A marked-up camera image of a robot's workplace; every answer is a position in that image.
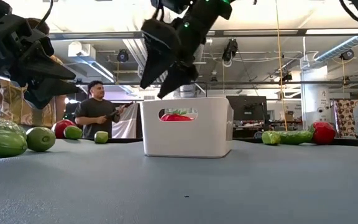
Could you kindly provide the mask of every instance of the ceiling light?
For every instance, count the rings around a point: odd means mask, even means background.
[[[321,35],[321,34],[358,34],[358,29],[308,29],[307,35]]]

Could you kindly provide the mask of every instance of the wall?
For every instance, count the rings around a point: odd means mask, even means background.
[[[286,111],[293,111],[294,118],[302,117],[301,101],[284,101],[284,107]],[[283,120],[283,105],[281,101],[268,101],[267,110],[274,111],[275,120]]]

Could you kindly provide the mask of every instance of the red pepper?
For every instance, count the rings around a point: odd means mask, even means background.
[[[325,121],[314,122],[309,131],[313,133],[316,144],[331,144],[336,135],[334,126]]]
[[[54,124],[52,126],[52,131],[55,133],[56,138],[58,138],[58,139],[65,138],[64,131],[65,131],[65,128],[67,128],[67,126],[76,126],[76,125],[72,121],[64,119],[64,120],[58,121],[56,124]]]
[[[193,121],[193,118],[180,114],[165,114],[161,117],[162,121]]]

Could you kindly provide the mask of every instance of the man in black t-shirt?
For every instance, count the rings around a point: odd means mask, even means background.
[[[112,122],[117,123],[120,120],[124,106],[116,111],[114,103],[103,99],[104,88],[101,81],[92,81],[88,85],[88,91],[92,98],[78,105],[75,110],[75,123],[84,126],[84,138],[93,138],[98,131],[108,132],[111,138]]]

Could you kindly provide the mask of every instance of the ceiling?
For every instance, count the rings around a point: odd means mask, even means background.
[[[22,17],[43,17],[48,9],[48,3],[42,0],[6,0],[14,14]],[[333,29],[358,28],[358,22],[351,19],[339,5],[338,0],[277,0],[280,29]],[[256,30],[277,29],[275,0],[258,1],[256,6],[253,0],[237,0],[232,3],[232,16],[226,21],[219,18],[212,30]],[[149,0],[59,0],[54,4],[52,13],[47,19],[51,32],[59,33],[89,33],[102,32],[129,32],[138,31],[144,19],[148,19],[154,12]],[[165,21],[172,20],[175,13],[165,10]],[[281,65],[293,61],[288,68],[293,71],[297,79],[297,70],[300,70],[298,59],[306,54],[320,54],[352,36],[330,37],[281,37],[280,50],[283,58]],[[236,37],[239,52],[230,67],[223,67],[221,55],[230,37],[211,38],[203,49],[200,64],[200,80],[209,80],[211,73],[216,72],[218,81],[270,81],[278,80],[277,69],[280,67],[277,37]],[[73,39],[54,40],[55,54],[63,62],[78,72],[78,78],[84,82],[100,79],[108,80],[96,72],[86,63],[68,57],[68,45]],[[128,39],[84,39],[82,44],[91,44],[97,51],[96,61],[113,73],[119,83],[139,82],[138,64],[146,59],[142,40]],[[129,61],[118,63],[116,56],[120,49],[129,53]],[[340,60],[331,59],[328,65],[328,80],[341,80],[346,75],[351,80],[358,80],[358,46],[353,48],[355,59],[342,66]],[[245,89],[252,93],[252,85],[212,86],[211,88]],[[340,86],[332,90],[343,91]],[[276,85],[259,85],[260,93],[271,94],[277,91]],[[346,91],[358,91],[358,85],[347,87]]]

